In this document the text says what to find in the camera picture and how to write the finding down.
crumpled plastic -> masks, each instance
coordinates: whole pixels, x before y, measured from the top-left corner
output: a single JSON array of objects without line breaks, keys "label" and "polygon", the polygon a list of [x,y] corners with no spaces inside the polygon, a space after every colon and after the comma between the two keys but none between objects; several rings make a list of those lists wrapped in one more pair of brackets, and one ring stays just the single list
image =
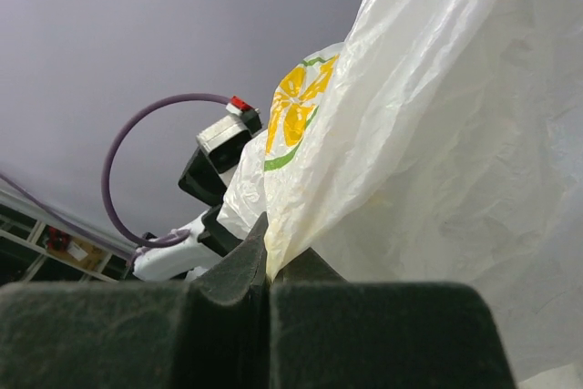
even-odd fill
[{"label": "crumpled plastic", "polygon": [[580,369],[583,0],[363,0],[313,66],[274,95],[268,274],[313,247],[350,281],[464,282],[518,381]]}]

gray wall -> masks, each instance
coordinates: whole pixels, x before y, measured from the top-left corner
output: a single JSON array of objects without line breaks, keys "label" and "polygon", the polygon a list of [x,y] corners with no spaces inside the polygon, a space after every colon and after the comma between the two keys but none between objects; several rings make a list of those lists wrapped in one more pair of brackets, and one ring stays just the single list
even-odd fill
[{"label": "gray wall", "polygon": [[[99,175],[110,141],[159,98],[208,91],[267,121],[273,89],[304,56],[344,39],[360,0],[1,0],[0,168],[38,197],[110,230]],[[180,104],[122,146],[112,189],[135,232],[203,206],[177,180],[195,136],[222,114]]]}]

cable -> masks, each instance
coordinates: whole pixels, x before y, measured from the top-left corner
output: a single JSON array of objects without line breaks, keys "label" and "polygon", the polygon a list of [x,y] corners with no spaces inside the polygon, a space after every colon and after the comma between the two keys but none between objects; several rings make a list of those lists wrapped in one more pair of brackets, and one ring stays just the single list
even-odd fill
[{"label": "cable", "polygon": [[117,246],[112,245],[108,241],[101,239],[100,237],[98,237],[97,235],[95,235],[89,231],[83,230],[82,228],[78,227],[74,223],[72,223],[69,220],[62,217],[60,214],[58,214],[56,211],[54,211],[51,207],[49,207],[48,205],[46,205],[42,201],[35,198],[30,193],[28,193],[28,191],[23,189],[13,179],[8,177],[4,172],[2,172],[2,170],[0,170],[0,179],[5,181],[14,190],[18,191],[26,199],[30,200],[35,205],[37,205],[37,207],[39,209],[45,211],[49,216],[53,217],[54,219],[58,220],[59,222],[63,223],[64,225],[66,225],[69,229],[76,232],[79,236],[90,239],[91,241],[93,241],[93,242],[97,243],[99,246],[101,246],[104,250],[107,250],[107,251],[117,255],[118,257],[124,259],[124,260],[128,260],[131,258],[131,256],[132,256],[131,253],[123,251],[122,249],[118,248]]},{"label": "cable", "polygon": [[189,230],[177,230],[173,234],[156,239],[156,241],[147,241],[141,237],[135,235],[131,232],[121,221],[113,206],[113,201],[111,200],[111,190],[109,187],[109,179],[111,177],[111,166],[113,164],[113,159],[118,152],[119,146],[124,138],[128,135],[129,131],[137,125],[137,123],[143,119],[148,114],[156,111],[157,109],[167,107],[168,105],[178,104],[180,102],[215,102],[218,104],[227,105],[230,103],[228,97],[220,95],[211,95],[207,93],[188,93],[185,95],[176,95],[171,97],[166,97],[154,102],[151,105],[140,110],[133,118],[131,118],[126,125],[118,132],[116,137],[107,152],[106,159],[103,163],[103,171],[101,172],[101,197],[103,198],[103,204],[106,208],[107,215],[113,223],[113,226],[129,241],[136,243],[139,246],[144,246],[146,248],[168,248],[170,246],[177,245],[185,241],[189,235]]}]

yellow flower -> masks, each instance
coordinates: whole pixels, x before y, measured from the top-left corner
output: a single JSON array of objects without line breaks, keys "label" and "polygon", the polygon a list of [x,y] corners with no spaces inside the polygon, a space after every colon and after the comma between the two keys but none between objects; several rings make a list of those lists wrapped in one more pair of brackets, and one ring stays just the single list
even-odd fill
[{"label": "yellow flower", "polygon": [[280,120],[283,118],[283,138],[289,147],[297,145],[303,137],[308,116],[316,108],[310,101],[324,92],[332,77],[334,63],[338,56],[330,58],[320,66],[320,74],[305,88],[303,83],[306,71],[303,66],[295,67],[280,83],[273,96],[270,124],[267,128],[266,152],[269,154],[277,134]]}]

cardboard box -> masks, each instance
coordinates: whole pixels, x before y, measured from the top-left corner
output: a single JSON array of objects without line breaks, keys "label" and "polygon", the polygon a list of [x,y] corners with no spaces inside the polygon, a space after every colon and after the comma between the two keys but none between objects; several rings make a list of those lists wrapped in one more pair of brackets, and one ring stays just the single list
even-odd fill
[{"label": "cardboard box", "polygon": [[94,271],[107,253],[93,243],[73,238],[65,251],[46,250],[59,260],[66,261],[86,271]]}]

